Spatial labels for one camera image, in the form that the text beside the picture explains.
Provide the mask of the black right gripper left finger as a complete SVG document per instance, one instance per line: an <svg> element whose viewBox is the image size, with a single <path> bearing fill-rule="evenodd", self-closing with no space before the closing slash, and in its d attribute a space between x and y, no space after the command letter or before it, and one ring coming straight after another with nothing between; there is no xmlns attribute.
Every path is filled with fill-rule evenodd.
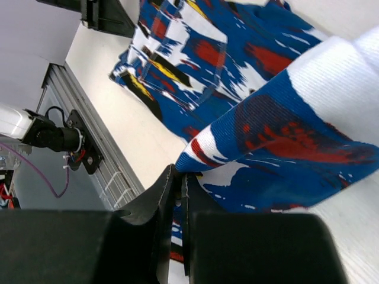
<svg viewBox="0 0 379 284"><path fill-rule="evenodd" d="M175 169L121 209L1 211L2 283L166 283Z"/></svg>

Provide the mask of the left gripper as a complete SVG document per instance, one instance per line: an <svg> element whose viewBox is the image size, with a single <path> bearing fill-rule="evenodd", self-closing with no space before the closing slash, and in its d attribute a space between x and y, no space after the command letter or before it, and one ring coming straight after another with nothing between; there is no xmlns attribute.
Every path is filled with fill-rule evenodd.
<svg viewBox="0 0 379 284"><path fill-rule="evenodd" d="M85 27L102 33L132 38L135 24L118 0L41 0L40 3L81 15Z"/></svg>

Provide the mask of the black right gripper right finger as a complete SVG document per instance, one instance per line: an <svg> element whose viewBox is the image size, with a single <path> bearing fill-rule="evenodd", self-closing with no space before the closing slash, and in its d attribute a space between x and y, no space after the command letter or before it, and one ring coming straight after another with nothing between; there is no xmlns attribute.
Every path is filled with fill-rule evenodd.
<svg viewBox="0 0 379 284"><path fill-rule="evenodd" d="M229 213L182 178L184 271L191 283L346 283L327 225L308 213Z"/></svg>

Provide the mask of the blue white patterned trousers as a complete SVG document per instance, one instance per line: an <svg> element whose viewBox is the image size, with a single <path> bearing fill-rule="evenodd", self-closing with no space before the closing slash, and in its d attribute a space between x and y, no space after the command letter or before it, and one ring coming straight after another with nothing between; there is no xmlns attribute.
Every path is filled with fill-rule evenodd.
<svg viewBox="0 0 379 284"><path fill-rule="evenodd" d="M280 1L141 1L110 79L226 211L310 207L378 170L378 28L348 41Z"/></svg>

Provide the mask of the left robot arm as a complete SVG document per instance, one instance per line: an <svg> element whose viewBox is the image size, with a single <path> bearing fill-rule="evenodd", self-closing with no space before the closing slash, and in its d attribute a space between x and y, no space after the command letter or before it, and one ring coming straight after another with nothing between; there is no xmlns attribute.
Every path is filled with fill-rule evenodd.
<svg viewBox="0 0 379 284"><path fill-rule="evenodd" d="M121 1L41 1L42 4L78 12L81 21L88 29L102 33L132 37L135 25L127 15ZM55 152L74 152L82 150L86 134L63 122L62 127L29 109L19 109L1 104L1 135L19 140L21 143L48 148Z"/></svg>

